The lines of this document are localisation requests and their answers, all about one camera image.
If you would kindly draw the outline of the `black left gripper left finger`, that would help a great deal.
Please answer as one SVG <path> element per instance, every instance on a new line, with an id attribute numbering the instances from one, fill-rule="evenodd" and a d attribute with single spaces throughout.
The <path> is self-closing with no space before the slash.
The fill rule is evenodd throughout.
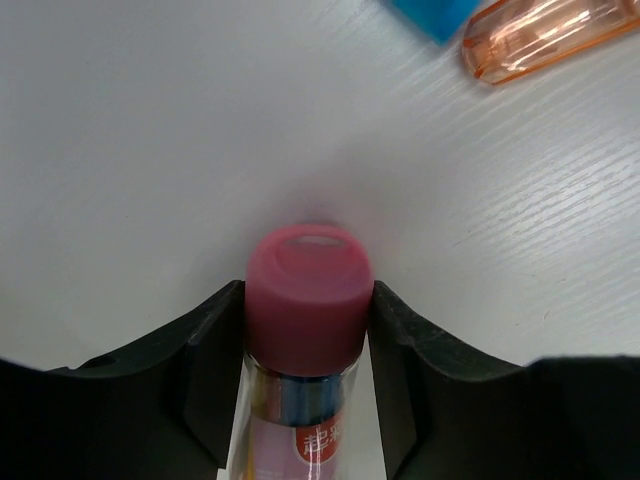
<path id="1" fill-rule="evenodd" d="M 78 368 L 1 364 L 5 479 L 214 479 L 243 363 L 244 285 Z"/>

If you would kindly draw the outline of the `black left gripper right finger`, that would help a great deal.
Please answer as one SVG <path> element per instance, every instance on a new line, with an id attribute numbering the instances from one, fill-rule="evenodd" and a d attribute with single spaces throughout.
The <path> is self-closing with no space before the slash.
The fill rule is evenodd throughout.
<path id="1" fill-rule="evenodd" d="M 377 282 L 368 329 L 390 479 L 635 479 L 639 361 L 518 366 L 414 312 Z"/>

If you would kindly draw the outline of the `blue-capped black highlighter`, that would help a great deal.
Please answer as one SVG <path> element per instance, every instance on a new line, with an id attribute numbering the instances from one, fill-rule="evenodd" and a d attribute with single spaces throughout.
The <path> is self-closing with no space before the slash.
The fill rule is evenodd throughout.
<path id="1" fill-rule="evenodd" d="M 482 1 L 384 0 L 381 4 L 411 33 L 444 46 L 461 30 Z"/>

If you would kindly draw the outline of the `pink-capped clear pencil tube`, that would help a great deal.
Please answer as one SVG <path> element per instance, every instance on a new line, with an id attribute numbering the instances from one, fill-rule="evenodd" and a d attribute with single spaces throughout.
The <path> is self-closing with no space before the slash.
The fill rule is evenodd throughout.
<path id="1" fill-rule="evenodd" d="M 348 419 L 374 278 L 362 244 L 298 224 L 253 250 L 231 479 L 345 479 Z"/>

